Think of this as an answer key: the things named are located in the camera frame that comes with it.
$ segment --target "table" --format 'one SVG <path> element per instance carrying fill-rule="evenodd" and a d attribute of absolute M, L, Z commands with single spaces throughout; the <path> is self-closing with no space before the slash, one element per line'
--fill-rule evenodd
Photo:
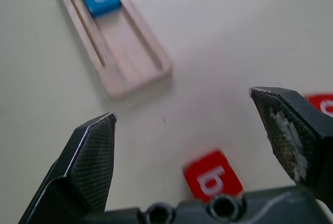
<path fill-rule="evenodd" d="M 1 223 L 19 221 L 74 128 L 107 111 L 119 119 L 107 209 L 190 198 L 181 167 L 213 147 L 246 190 L 293 184 L 248 89 L 333 90 L 331 0 L 133 2 L 173 78 L 112 101 L 60 0 L 0 0 Z"/>

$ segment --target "wooden tray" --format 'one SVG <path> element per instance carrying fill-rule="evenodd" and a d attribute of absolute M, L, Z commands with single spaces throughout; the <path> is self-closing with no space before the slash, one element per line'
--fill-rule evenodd
<path fill-rule="evenodd" d="M 107 93 L 121 97 L 172 71 L 167 53 L 131 0 L 93 19 L 82 0 L 63 0 Z"/>

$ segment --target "blue block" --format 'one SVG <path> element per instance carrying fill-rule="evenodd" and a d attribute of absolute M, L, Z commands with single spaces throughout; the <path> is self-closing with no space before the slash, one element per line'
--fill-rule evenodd
<path fill-rule="evenodd" d="M 83 0 L 93 17 L 99 17 L 105 13 L 120 8 L 120 0 Z"/>

